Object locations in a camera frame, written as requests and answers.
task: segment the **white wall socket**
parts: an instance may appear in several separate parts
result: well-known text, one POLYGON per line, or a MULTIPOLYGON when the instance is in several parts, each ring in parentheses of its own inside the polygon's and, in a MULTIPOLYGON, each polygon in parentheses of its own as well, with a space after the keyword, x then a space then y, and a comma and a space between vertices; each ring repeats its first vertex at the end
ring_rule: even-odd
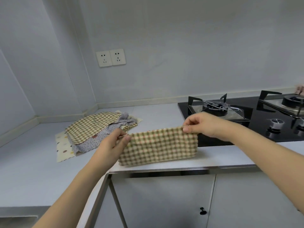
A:
POLYGON ((123 65, 126 63, 124 49, 113 49, 110 50, 112 63, 114 66, 123 65))
POLYGON ((111 55, 110 51, 100 51, 96 52, 96 57, 98 61, 99 67, 104 67, 104 66, 112 66, 112 60, 111 60, 111 55))

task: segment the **countertop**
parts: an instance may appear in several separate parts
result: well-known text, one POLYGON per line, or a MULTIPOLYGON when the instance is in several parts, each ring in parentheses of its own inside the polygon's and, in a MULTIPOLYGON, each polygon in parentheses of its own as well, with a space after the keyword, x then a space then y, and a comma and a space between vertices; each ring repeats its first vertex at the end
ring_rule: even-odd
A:
MULTIPOLYGON (((126 111, 143 119, 129 133, 175 127, 184 122, 177 103, 100 109, 97 113, 116 110, 126 111)), ((0 207, 50 206, 63 193, 94 153, 92 150, 56 163, 55 134, 63 131, 71 123, 39 124, 0 148, 0 207)), ((281 145, 304 154, 304 141, 283 142, 281 145)), ((110 171, 252 164, 253 162, 236 146, 213 146, 200 147, 197 156, 190 159, 131 168, 121 167, 116 163, 110 171)))

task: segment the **gas stove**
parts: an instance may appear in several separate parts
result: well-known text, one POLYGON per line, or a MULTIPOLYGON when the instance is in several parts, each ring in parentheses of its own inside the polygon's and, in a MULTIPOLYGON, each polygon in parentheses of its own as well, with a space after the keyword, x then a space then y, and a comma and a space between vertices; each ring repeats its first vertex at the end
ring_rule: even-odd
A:
MULTIPOLYGON (((205 111, 240 123, 275 142, 303 141, 304 96, 300 94, 261 91, 256 97, 227 98, 225 94, 209 101, 189 96, 188 102, 180 102, 178 106, 185 119, 205 111)), ((198 135, 198 140, 199 147, 232 145, 203 134, 198 135)))

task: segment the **crumpled gray cloth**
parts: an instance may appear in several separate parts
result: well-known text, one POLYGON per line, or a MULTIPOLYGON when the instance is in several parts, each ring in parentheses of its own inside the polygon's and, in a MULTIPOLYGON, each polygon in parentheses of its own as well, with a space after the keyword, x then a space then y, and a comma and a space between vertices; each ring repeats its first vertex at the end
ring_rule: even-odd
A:
POLYGON ((119 128, 120 126, 127 126, 127 125, 133 125, 136 123, 136 120, 134 118, 128 119, 129 114, 128 113, 122 113, 120 117, 117 119, 116 122, 108 125, 106 128, 104 128, 102 131, 100 131, 98 134, 88 138, 84 142, 80 144, 73 144, 71 142, 70 137, 68 136, 69 142, 72 145, 72 149, 74 153, 77 152, 85 153, 90 150, 93 150, 99 146, 101 141, 107 137, 110 133, 112 133, 116 128, 119 128))

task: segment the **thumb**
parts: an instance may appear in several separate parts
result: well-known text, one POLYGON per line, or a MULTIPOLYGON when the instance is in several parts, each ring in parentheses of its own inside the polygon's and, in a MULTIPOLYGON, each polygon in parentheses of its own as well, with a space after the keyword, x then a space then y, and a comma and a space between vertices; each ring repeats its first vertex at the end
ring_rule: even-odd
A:
POLYGON ((183 131, 185 133, 201 133, 201 125, 191 125, 191 126, 184 126, 183 131))
POLYGON ((125 136, 123 139, 120 140, 118 145, 115 146, 116 152, 122 153, 123 149, 126 147, 126 145, 131 140, 131 137, 129 135, 125 136))

